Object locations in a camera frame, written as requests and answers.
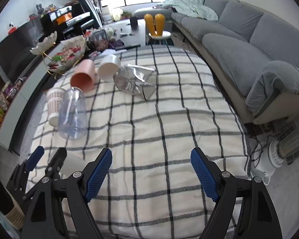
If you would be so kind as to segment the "black cup on table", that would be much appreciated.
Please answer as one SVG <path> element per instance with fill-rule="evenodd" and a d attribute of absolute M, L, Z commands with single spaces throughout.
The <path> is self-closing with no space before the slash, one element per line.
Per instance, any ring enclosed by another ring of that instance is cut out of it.
<path fill-rule="evenodd" d="M 131 16 L 130 17 L 130 26 L 132 29 L 135 29 L 138 27 L 138 18 L 137 16 Z"/>

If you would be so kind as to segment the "light green blanket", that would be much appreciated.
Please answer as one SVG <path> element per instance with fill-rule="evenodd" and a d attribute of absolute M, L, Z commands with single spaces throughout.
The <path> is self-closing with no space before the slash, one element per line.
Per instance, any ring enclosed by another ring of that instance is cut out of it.
<path fill-rule="evenodd" d="M 160 8 L 173 8 L 177 13 L 188 17 L 202 18 L 207 21 L 217 21 L 216 12 L 204 5 L 205 0 L 165 0 L 157 3 Z"/>

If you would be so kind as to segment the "electric space heater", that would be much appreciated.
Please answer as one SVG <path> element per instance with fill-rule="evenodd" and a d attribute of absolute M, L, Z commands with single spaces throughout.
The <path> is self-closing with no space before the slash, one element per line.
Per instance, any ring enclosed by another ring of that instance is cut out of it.
<path fill-rule="evenodd" d="M 274 135 L 268 135 L 264 144 L 253 151 L 251 176 L 258 176 L 268 185 L 275 170 L 283 164 L 292 164 L 299 157 L 299 117 Z"/>

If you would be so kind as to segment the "black television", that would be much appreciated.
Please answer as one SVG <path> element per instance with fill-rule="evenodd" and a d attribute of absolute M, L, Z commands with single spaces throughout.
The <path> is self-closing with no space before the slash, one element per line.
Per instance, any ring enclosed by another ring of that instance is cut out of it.
<path fill-rule="evenodd" d="M 0 66 L 13 83 L 35 58 L 30 50 L 44 37 L 38 18 L 21 25 L 0 42 Z"/>

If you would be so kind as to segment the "checked white tablecloth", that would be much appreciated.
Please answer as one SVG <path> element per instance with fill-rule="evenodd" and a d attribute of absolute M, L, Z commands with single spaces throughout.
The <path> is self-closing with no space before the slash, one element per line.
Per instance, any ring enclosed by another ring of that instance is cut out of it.
<path fill-rule="evenodd" d="M 43 111 L 31 148 L 45 153 L 27 186 L 44 175 L 59 147 L 93 161 L 107 147 L 113 161 L 90 204 L 105 238 L 198 238 L 214 202 L 205 196 L 191 165 L 199 147 L 221 170 L 246 178 L 250 144 L 246 129 L 218 91 L 197 55 L 174 46 L 145 46 L 120 55 L 123 64 L 152 68 L 154 94 L 143 100 L 96 81 L 86 94 L 88 132 L 62 138 Z"/>

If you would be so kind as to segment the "dark coffee table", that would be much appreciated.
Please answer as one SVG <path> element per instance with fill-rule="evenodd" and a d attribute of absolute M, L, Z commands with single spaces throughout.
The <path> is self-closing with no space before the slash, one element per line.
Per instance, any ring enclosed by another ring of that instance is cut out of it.
<path fill-rule="evenodd" d="M 103 27 L 98 29 L 88 29 L 85 35 L 82 35 L 87 42 L 86 52 L 96 52 L 95 47 L 90 42 L 90 36 L 98 31 L 105 30 L 109 41 L 108 49 L 114 49 L 117 46 L 130 45 L 130 44 L 140 44 L 141 46 L 146 44 L 146 23 L 145 20 L 138 19 L 138 27 L 132 29 L 130 26 L 130 20 L 118 21 L 111 24 L 105 24 Z"/>

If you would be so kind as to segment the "clear snack jar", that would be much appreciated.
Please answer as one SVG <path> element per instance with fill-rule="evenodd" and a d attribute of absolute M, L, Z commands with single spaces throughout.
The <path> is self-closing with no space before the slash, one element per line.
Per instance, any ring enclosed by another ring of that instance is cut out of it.
<path fill-rule="evenodd" d="M 109 46 L 109 41 L 105 30 L 98 30 L 90 36 L 90 42 L 99 52 L 103 52 Z"/>

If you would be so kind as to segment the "clear plastic cup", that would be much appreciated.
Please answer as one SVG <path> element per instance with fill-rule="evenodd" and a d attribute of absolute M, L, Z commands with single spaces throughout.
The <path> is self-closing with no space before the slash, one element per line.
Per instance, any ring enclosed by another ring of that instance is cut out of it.
<path fill-rule="evenodd" d="M 85 96 L 77 87 L 69 88 L 64 94 L 58 117 L 58 132 L 68 140 L 78 140 L 87 134 Z"/>

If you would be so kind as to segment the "patterned paper cup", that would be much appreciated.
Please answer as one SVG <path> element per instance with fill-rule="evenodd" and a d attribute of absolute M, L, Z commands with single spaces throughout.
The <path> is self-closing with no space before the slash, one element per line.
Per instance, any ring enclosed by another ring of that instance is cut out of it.
<path fill-rule="evenodd" d="M 61 104 L 66 90 L 60 87 L 53 87 L 47 91 L 48 123 L 57 127 Z"/>

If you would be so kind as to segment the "white tape-wrapped paper cup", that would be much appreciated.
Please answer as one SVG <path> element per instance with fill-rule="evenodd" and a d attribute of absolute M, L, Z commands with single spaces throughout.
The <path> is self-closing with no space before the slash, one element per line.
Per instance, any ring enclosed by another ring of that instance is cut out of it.
<path fill-rule="evenodd" d="M 68 153 L 64 163 L 60 169 L 60 173 L 69 177 L 75 171 L 82 171 L 88 164 L 84 159 L 74 155 L 73 153 Z"/>

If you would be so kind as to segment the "white tv cabinet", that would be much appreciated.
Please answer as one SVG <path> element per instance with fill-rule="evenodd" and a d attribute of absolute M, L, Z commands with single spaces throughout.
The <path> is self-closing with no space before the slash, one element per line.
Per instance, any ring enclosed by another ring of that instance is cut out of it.
<path fill-rule="evenodd" d="M 0 146 L 4 149 L 13 150 L 13 144 L 21 133 L 32 103 L 45 84 L 52 79 L 46 66 L 51 61 L 51 57 L 60 52 L 61 48 L 59 44 L 48 55 L 39 56 L 34 62 L 33 71 L 14 97 L 0 126 Z"/>

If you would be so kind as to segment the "grey sectional sofa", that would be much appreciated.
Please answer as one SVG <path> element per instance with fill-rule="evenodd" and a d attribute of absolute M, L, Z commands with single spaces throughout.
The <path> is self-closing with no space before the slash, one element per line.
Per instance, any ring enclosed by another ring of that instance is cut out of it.
<path fill-rule="evenodd" d="M 163 14 L 190 41 L 216 75 L 241 120 L 263 124 L 299 114 L 299 30 L 280 17 L 239 0 L 205 0 L 217 21 Z"/>

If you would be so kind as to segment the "black remote control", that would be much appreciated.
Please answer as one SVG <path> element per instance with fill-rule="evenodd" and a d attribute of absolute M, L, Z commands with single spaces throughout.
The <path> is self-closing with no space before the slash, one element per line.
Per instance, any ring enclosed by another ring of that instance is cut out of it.
<path fill-rule="evenodd" d="M 117 46 L 114 49 L 115 49 L 115 51 L 130 50 L 130 49 L 133 49 L 133 48 L 138 48 L 140 46 L 141 46 L 140 44 L 130 44 L 130 45 Z"/>

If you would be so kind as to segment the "white plastic cup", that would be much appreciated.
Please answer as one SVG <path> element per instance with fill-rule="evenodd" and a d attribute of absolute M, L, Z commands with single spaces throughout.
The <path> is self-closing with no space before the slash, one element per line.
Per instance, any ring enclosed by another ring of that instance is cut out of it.
<path fill-rule="evenodd" d="M 98 76 L 105 82 L 113 82 L 113 76 L 121 67 L 121 60 L 117 55 L 106 55 L 98 68 Z"/>

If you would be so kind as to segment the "yellow rabbit-ear child stool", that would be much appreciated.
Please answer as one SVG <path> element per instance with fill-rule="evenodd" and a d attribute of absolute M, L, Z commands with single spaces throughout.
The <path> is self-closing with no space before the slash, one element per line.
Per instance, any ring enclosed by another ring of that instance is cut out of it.
<path fill-rule="evenodd" d="M 166 20 L 163 14 L 145 14 L 144 20 L 149 31 L 148 45 L 174 45 L 172 34 L 164 30 Z"/>

